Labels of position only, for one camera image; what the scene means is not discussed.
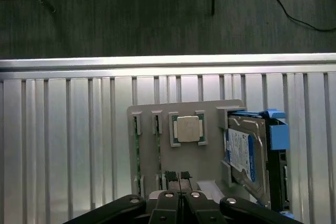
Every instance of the hard drive label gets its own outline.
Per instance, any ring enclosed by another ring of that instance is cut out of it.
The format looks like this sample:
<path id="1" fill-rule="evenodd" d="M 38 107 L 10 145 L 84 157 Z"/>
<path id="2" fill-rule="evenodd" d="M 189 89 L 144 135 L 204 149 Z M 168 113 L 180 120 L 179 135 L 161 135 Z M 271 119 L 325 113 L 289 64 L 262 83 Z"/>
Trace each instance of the hard drive label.
<path id="1" fill-rule="evenodd" d="M 244 170 L 255 182 L 253 138 L 244 132 L 228 129 L 228 141 L 230 164 L 240 172 Z"/>

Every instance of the hard drive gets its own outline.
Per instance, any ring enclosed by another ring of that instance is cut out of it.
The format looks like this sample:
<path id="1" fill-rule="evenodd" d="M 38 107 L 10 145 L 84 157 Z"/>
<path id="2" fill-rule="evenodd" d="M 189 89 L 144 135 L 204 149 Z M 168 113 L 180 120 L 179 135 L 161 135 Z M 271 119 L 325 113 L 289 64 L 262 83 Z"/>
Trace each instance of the hard drive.
<path id="1" fill-rule="evenodd" d="M 258 203 L 275 211 L 289 210 L 286 150 L 271 150 L 270 126 L 278 120 L 230 115 L 226 160 L 232 177 Z"/>

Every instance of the metal screw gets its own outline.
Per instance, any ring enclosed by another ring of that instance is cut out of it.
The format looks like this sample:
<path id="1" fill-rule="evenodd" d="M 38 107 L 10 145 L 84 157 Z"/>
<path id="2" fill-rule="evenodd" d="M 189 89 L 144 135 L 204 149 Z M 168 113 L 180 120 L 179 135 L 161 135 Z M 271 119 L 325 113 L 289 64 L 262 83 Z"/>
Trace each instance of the metal screw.
<path id="1" fill-rule="evenodd" d="M 193 196 L 194 198 L 198 198 L 200 196 L 199 193 L 193 192 L 191 193 L 191 196 Z"/>
<path id="2" fill-rule="evenodd" d="M 234 198 L 228 198 L 226 201 L 229 202 L 230 204 L 237 203 L 237 201 Z"/>

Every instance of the white label sticker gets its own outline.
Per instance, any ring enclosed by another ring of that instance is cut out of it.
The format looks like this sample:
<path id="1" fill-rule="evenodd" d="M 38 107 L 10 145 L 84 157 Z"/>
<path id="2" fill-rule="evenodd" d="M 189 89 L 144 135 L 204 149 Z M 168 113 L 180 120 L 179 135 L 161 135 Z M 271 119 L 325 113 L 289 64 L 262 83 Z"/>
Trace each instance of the white label sticker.
<path id="1" fill-rule="evenodd" d="M 251 166 L 248 136 L 249 134 L 240 131 L 228 130 L 230 164 L 240 172 L 245 170 L 247 177 L 250 180 L 254 180 L 251 179 L 250 174 Z"/>

